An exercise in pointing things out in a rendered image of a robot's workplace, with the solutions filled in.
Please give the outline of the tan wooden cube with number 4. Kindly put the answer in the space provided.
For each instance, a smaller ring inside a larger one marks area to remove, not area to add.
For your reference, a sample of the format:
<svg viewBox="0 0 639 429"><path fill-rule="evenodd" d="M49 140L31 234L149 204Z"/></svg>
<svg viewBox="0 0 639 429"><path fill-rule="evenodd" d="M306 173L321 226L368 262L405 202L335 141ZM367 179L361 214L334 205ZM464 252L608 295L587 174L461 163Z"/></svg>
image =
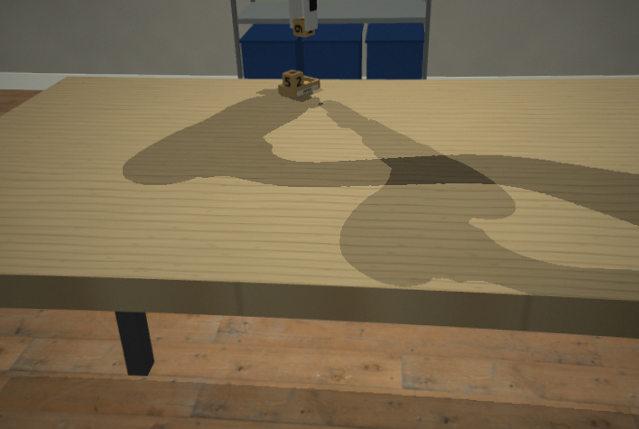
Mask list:
<svg viewBox="0 0 639 429"><path fill-rule="evenodd" d="M290 88L297 88L304 85L303 72L289 70L282 74L282 85Z"/></svg>

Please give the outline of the tan wooden cube with black digit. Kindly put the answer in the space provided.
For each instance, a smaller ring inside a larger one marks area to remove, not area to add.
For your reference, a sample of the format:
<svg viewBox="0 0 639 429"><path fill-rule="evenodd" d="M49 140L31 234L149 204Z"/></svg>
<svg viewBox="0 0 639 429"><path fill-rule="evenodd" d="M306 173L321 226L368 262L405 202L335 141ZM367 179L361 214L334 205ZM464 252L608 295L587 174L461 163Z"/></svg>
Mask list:
<svg viewBox="0 0 639 429"><path fill-rule="evenodd" d="M305 31L304 17L293 19L292 23L294 36L306 38L315 35L315 30Z"/></svg>

